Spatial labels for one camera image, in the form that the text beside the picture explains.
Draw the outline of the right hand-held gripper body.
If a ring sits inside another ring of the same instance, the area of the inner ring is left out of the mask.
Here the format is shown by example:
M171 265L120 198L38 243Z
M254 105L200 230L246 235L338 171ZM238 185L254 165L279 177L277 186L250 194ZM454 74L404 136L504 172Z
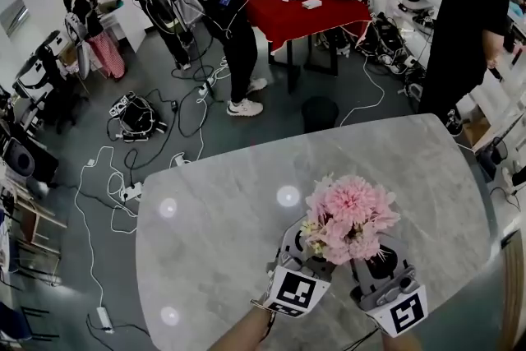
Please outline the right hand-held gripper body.
M406 246L391 236L380 236L379 244L371 259L351 260L356 286L350 296L383 333L396 338L427 318L427 292Z

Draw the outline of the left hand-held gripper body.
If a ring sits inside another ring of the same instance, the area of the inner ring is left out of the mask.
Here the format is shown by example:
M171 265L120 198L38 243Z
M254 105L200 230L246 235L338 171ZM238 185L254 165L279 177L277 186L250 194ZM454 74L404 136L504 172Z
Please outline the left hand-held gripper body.
M275 259L267 264L270 278L262 298L263 308L285 316L303 317L329 289L335 265L314 254L302 236L304 218L281 238Z

